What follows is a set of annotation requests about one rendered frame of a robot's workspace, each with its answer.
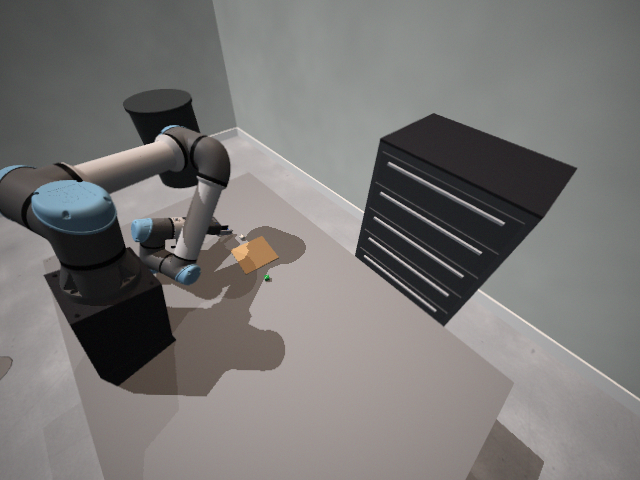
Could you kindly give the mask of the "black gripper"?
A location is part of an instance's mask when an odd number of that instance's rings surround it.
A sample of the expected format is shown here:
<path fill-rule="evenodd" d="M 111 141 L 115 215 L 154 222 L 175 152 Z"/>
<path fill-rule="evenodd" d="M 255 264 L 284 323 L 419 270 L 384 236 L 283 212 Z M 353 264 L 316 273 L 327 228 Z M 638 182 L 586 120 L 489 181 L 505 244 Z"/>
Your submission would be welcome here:
<path fill-rule="evenodd" d="M 173 239 L 176 239 L 176 244 L 178 242 L 183 224 L 185 222 L 186 217 L 175 217 L 175 218 L 171 218 L 173 220 L 174 226 L 175 226 L 175 235 Z M 231 235 L 233 230 L 232 229 L 228 229 L 229 225 L 221 225 L 216 219 L 215 217 L 212 217 L 211 223 L 209 225 L 207 234 L 208 235 L 217 235 L 217 236 L 221 236 L 221 235 Z M 228 230 L 226 230 L 228 229 Z M 206 234 L 206 235 L 207 235 Z"/>

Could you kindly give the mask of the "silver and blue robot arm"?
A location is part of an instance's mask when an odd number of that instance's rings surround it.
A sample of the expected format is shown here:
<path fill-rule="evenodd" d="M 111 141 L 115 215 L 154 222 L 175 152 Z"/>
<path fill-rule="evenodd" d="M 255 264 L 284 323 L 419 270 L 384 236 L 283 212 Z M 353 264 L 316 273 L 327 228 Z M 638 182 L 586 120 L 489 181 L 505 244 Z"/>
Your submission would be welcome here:
<path fill-rule="evenodd" d="M 125 246 L 109 194 L 170 169 L 199 170 L 174 253 L 165 250 L 165 240 L 175 234 L 171 218 L 134 220 L 132 238 L 153 274 L 184 285 L 199 278 L 196 261 L 230 179 L 230 158 L 213 137 L 177 125 L 161 132 L 154 143 L 76 166 L 61 162 L 0 170 L 0 214 L 49 241 L 61 264 L 60 288 L 71 302 L 102 304 L 137 286 L 141 268 Z"/>

